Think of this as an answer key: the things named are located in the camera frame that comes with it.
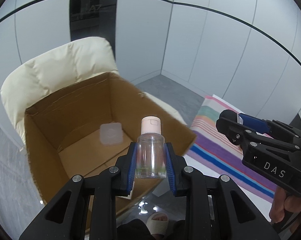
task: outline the green stripe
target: green stripe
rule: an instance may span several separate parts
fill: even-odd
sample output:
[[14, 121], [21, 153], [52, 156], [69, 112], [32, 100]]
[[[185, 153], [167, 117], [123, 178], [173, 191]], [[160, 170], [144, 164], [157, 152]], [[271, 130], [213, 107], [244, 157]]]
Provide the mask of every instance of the green stripe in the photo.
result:
[[216, 123], [217, 119], [219, 118], [219, 112], [215, 111], [213, 108], [209, 106], [201, 106], [197, 115], [204, 115], [211, 119], [213, 122]]

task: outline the bolt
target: bolt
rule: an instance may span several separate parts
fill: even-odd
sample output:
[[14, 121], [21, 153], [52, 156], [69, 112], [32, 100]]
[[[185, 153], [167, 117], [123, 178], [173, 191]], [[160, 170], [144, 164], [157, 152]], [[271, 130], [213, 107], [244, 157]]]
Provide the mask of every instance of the bolt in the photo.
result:
[[221, 180], [224, 182], [228, 182], [228, 181], [230, 181], [230, 177], [228, 177], [227, 175], [222, 175]]
[[191, 167], [191, 166], [186, 166], [186, 167], [184, 168], [184, 171], [187, 172], [187, 173], [191, 173], [191, 172], [194, 171], [194, 169], [193, 169], [193, 167]]
[[80, 176], [80, 175], [75, 175], [74, 177], [73, 177], [73, 182], [79, 182], [79, 181], [81, 181], [82, 180], [82, 176]]
[[111, 166], [111, 167], [109, 168], [109, 172], [111, 172], [111, 173], [118, 172], [118, 167], [116, 167], [116, 166]]

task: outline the human hand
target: human hand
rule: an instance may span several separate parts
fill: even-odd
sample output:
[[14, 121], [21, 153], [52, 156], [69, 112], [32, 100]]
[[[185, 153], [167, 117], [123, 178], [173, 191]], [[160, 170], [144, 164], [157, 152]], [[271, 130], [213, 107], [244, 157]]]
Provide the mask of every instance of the human hand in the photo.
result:
[[[269, 212], [271, 223], [279, 223], [284, 219], [284, 209], [288, 212], [299, 213], [301, 212], [301, 198], [296, 196], [287, 197], [287, 192], [281, 187], [277, 187], [275, 190], [273, 203]], [[301, 214], [296, 221], [289, 228], [291, 232], [294, 232], [301, 223]]]

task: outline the white slipper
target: white slipper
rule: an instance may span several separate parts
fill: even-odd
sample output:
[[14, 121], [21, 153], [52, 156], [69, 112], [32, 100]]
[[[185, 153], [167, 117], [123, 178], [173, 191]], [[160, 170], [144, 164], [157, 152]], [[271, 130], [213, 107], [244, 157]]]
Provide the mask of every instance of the white slipper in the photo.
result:
[[146, 226], [151, 235], [158, 234], [164, 236], [166, 234], [167, 226], [169, 225], [169, 219], [168, 217], [167, 217], [167, 221], [152, 219], [154, 216], [157, 216], [159, 214], [163, 214], [167, 217], [167, 215], [164, 213], [156, 212], [148, 218]]

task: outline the cardboard box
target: cardboard box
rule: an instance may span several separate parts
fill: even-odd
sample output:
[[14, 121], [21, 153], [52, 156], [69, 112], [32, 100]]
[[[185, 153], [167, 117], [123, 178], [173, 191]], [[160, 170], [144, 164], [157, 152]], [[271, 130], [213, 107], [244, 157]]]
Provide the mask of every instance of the cardboard box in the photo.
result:
[[[58, 90], [25, 111], [28, 160], [35, 184], [47, 203], [74, 175], [99, 174], [127, 153], [140, 135], [143, 117], [161, 119], [162, 134], [183, 155], [195, 134], [131, 83], [114, 73], [104, 73]], [[124, 141], [103, 146], [100, 125], [120, 122]], [[132, 199], [116, 198], [116, 214], [133, 206], [159, 182], [135, 179]]]

